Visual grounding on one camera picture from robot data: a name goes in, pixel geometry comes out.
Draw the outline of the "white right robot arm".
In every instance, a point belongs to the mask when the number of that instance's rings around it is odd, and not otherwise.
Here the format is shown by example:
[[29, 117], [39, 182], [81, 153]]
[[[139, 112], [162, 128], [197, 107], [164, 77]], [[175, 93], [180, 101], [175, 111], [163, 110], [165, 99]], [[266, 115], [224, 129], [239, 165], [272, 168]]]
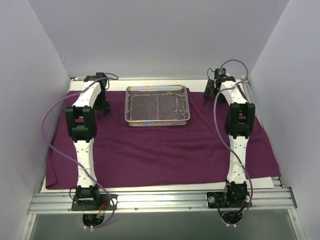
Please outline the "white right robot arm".
[[[246, 172], [246, 152], [249, 137], [253, 132], [256, 106], [250, 103], [240, 90], [241, 80], [227, 75], [224, 67], [213, 70], [214, 78], [208, 78], [204, 97], [214, 98], [213, 120], [216, 132], [222, 144], [229, 150], [229, 170], [225, 190], [222, 193], [223, 203], [234, 206], [239, 201], [246, 201], [249, 196]], [[218, 102], [228, 104], [224, 131], [228, 136], [226, 143], [219, 131], [217, 119]]]

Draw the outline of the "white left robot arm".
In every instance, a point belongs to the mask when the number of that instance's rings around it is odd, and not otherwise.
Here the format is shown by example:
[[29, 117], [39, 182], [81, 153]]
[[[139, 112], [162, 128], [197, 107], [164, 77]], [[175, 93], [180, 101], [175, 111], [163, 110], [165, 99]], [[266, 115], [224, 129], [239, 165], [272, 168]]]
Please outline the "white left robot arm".
[[93, 159], [94, 140], [98, 131], [95, 111], [101, 111], [104, 116], [110, 111], [106, 98], [108, 81], [103, 72], [86, 76], [82, 93], [71, 106], [65, 108], [67, 132], [72, 139], [78, 165], [75, 201], [90, 210], [97, 209], [101, 203]]

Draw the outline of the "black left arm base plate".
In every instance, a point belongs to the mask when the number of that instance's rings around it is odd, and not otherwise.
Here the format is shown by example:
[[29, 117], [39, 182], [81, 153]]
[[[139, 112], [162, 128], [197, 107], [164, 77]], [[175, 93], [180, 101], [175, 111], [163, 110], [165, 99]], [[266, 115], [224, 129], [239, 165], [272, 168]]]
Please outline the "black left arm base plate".
[[76, 195], [72, 196], [72, 211], [112, 211], [117, 208], [118, 195], [111, 194], [109, 197], [107, 194], [103, 193], [99, 195], [99, 200], [94, 200], [93, 198], [83, 198], [77, 199]]

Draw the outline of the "purple surgical drape cloth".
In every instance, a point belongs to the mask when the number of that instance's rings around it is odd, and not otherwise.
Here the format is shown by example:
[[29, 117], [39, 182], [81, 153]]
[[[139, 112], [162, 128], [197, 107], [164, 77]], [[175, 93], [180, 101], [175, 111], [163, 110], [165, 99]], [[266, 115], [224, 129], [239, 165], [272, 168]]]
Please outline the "purple surgical drape cloth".
[[[125, 120], [125, 91], [107, 91], [110, 112], [96, 112], [94, 171], [104, 188], [206, 184], [226, 180], [230, 152], [214, 124], [214, 98], [187, 88], [190, 120], [186, 125], [131, 127]], [[76, 158], [63, 113], [53, 146]], [[78, 181], [77, 164], [52, 151], [46, 188], [69, 189]]]

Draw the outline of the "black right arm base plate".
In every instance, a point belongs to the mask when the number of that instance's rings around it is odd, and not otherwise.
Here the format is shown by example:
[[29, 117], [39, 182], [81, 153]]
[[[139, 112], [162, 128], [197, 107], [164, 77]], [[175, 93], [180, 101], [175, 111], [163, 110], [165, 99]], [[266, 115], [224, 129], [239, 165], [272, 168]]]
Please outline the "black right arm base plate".
[[241, 194], [232, 194], [226, 192], [207, 192], [206, 193], [207, 205], [211, 209], [226, 209], [237, 208], [242, 209], [251, 207], [252, 203], [249, 203], [250, 196]]

